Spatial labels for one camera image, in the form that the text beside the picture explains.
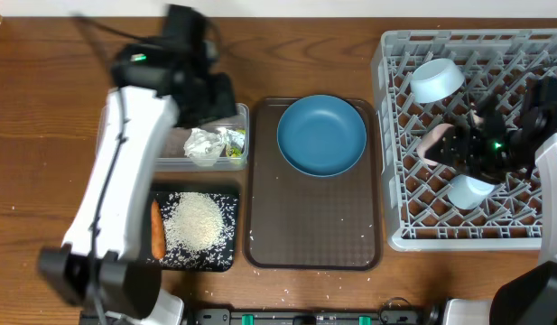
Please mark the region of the light blue cup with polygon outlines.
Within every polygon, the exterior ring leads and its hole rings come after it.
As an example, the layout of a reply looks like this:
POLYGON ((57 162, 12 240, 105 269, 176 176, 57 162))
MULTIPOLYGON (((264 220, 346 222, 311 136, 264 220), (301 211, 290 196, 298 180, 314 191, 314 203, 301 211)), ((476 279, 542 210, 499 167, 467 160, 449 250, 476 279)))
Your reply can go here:
POLYGON ((474 209, 494 190, 495 185, 457 175, 450 181, 451 189, 447 193, 449 201, 458 209, 474 209))

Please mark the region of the white napkin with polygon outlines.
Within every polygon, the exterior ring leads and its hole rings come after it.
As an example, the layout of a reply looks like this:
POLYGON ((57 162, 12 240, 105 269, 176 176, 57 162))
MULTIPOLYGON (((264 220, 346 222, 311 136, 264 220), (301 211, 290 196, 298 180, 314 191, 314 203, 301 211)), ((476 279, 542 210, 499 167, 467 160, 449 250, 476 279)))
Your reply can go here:
POLYGON ((211 167, 217 162, 225 146, 221 135, 200 128, 192 128, 183 149, 185 156, 196 165, 211 167))

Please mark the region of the green white wrapper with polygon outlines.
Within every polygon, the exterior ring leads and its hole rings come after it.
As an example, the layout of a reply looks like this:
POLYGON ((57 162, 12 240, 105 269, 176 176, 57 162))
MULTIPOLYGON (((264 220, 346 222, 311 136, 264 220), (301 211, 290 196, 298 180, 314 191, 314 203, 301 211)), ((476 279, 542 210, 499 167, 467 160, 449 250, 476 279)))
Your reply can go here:
POLYGON ((246 144, 246 130, 221 128, 220 134, 226 145, 225 156, 231 158, 241 157, 246 144))

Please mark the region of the pink cup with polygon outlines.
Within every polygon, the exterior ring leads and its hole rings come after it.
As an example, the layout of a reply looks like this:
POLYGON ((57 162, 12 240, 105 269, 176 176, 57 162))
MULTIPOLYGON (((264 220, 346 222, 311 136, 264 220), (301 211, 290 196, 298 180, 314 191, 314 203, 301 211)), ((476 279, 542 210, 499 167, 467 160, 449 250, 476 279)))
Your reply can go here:
POLYGON ((427 159, 425 154, 426 152, 431 148, 432 145, 434 145, 435 143, 437 143, 442 136, 445 134, 445 132, 452 128, 453 125, 451 124, 439 124, 437 126, 435 126, 431 131, 429 131, 421 140, 421 142, 418 144, 417 148, 416 148, 416 152, 418 154, 419 159, 425 163, 426 165, 429 166, 436 166, 438 163, 427 159))

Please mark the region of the light blue bowl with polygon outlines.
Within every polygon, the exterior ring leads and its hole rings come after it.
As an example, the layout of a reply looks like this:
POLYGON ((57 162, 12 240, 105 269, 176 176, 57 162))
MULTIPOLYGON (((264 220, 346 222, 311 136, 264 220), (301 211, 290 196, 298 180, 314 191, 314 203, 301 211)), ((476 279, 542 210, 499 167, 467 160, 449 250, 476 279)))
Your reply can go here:
POLYGON ((459 67, 451 59, 430 60, 412 74, 410 88, 414 101, 427 104, 455 93, 465 82, 459 67))

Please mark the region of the white rice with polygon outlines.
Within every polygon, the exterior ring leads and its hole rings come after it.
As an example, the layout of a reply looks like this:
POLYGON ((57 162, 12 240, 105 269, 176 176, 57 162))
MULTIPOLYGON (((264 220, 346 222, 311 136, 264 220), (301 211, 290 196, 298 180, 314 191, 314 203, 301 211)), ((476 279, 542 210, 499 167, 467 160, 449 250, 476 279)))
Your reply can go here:
POLYGON ((191 254, 223 243, 225 223, 218 204, 207 194, 177 192, 164 220, 166 250, 191 254))

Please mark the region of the dark blue plate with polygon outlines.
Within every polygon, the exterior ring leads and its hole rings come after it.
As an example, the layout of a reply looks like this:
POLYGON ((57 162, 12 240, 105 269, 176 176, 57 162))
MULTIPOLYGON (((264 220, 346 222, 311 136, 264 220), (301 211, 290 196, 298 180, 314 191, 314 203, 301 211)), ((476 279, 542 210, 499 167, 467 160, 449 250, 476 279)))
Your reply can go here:
POLYGON ((283 158, 297 171, 326 178, 354 167, 367 145, 367 129, 346 100, 312 95, 296 100, 282 114, 276 140, 283 158))

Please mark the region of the orange carrot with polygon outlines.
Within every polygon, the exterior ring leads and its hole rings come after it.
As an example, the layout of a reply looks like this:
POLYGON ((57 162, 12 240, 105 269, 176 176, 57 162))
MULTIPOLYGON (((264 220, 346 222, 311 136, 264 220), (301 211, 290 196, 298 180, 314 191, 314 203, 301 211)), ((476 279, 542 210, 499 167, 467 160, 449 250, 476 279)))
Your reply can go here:
POLYGON ((163 259, 166 254, 166 241, 160 206, 156 200, 151 205, 151 247, 155 259, 163 259))

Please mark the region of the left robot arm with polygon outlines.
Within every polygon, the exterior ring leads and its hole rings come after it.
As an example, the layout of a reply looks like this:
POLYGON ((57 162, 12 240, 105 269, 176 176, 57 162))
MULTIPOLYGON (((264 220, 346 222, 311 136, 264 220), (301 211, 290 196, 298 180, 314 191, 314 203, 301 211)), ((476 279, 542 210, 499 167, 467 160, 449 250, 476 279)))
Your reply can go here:
POLYGON ((138 259, 144 209, 171 130, 237 111, 229 77, 211 72, 217 59, 211 42, 151 39, 127 44, 107 62, 114 86, 88 186, 60 247, 38 258, 46 283, 100 323, 182 320, 182 300, 161 287, 161 270, 138 259))

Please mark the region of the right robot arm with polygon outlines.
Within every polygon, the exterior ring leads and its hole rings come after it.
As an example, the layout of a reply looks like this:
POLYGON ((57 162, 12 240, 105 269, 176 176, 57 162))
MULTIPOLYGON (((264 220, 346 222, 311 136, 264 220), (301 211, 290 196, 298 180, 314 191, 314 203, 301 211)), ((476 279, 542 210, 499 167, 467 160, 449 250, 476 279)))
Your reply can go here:
POLYGON ((510 172, 537 170, 543 222, 538 265, 503 285, 489 301, 451 299, 443 324, 557 324, 557 94, 526 94, 516 130, 491 103, 472 127, 435 126, 417 148, 430 164, 444 164, 489 183, 510 172))

